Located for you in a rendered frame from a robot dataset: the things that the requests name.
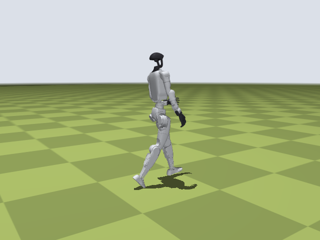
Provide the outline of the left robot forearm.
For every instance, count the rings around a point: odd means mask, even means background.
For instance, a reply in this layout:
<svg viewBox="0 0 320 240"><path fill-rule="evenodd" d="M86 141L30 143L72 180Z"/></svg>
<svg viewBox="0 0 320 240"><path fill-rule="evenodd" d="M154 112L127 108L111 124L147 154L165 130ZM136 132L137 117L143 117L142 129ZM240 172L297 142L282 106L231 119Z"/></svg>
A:
<svg viewBox="0 0 320 240"><path fill-rule="evenodd" d="M154 103L157 103L158 102L158 100L153 100L153 99L151 99ZM164 106L166 106L167 104L168 104L168 102L167 101L161 101L162 103L165 103L164 104ZM163 104L162 104L163 105Z"/></svg>

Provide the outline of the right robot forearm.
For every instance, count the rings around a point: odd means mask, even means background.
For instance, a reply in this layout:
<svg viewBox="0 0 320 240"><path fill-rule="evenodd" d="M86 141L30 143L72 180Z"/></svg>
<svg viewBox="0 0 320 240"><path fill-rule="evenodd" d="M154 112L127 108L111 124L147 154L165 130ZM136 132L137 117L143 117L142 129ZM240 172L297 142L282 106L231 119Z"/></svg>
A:
<svg viewBox="0 0 320 240"><path fill-rule="evenodd" d="M175 92L173 90L170 90L168 92L168 96L169 96L169 102L171 103L172 109L174 110L174 112L178 111L178 113L180 114L181 109L179 108L179 106L177 104L176 97L175 97Z"/></svg>

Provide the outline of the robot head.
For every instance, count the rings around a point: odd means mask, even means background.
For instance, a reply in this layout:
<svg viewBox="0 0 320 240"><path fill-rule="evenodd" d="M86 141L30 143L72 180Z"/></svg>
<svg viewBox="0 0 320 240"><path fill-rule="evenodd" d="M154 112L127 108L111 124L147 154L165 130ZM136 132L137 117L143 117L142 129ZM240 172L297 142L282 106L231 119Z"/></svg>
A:
<svg viewBox="0 0 320 240"><path fill-rule="evenodd" d="M157 66L154 66L152 72L159 71L159 69L163 67L163 57L164 55L158 52L152 53L150 55L149 59L154 60L157 63ZM159 64L159 60L161 61L161 65Z"/></svg>

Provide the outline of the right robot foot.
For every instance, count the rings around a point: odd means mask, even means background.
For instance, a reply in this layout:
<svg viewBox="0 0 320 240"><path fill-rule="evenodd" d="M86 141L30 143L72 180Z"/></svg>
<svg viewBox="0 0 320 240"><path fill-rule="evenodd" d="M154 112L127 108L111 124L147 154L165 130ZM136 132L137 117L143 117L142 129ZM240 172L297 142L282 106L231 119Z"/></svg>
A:
<svg viewBox="0 0 320 240"><path fill-rule="evenodd" d="M144 183L144 180L142 180L138 174L136 174L136 175L133 176L132 178L133 178L135 181L137 181L137 183L138 183L139 185L141 185L143 188L146 187L146 186L145 186L145 183Z"/></svg>

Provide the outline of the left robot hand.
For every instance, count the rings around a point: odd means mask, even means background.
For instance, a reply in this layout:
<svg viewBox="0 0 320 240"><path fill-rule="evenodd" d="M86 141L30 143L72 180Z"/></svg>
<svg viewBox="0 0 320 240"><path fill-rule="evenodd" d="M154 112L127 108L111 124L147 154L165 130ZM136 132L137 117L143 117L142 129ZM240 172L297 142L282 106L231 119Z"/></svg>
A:
<svg viewBox="0 0 320 240"><path fill-rule="evenodd" d="M167 105L171 105L171 102L169 101L169 99L167 100L163 100L163 102L166 102L167 101ZM179 98L178 97L176 97L176 101L177 101L177 103L179 103L178 101L179 101Z"/></svg>

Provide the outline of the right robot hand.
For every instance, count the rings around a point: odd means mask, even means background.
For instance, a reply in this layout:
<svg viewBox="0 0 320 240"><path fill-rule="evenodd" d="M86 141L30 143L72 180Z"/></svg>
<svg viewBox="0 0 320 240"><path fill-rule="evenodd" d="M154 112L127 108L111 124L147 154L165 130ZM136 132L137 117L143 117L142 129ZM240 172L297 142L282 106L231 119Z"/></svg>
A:
<svg viewBox="0 0 320 240"><path fill-rule="evenodd" d="M175 111L176 115L179 116L179 120L181 121L181 127L186 124L185 116L182 114L182 111L179 113L177 110Z"/></svg>

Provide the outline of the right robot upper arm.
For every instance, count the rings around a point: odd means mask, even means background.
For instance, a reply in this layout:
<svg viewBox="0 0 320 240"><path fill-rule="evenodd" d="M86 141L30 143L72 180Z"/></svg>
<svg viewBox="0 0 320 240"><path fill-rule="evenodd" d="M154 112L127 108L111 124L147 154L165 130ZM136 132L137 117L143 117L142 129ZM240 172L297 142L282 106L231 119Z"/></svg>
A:
<svg viewBox="0 0 320 240"><path fill-rule="evenodd" d="M170 82L170 74L168 71L161 71L161 72L159 72L159 74L160 74L160 78L163 80L166 94L167 94L167 96L169 96L169 91L172 90L171 89L171 82Z"/></svg>

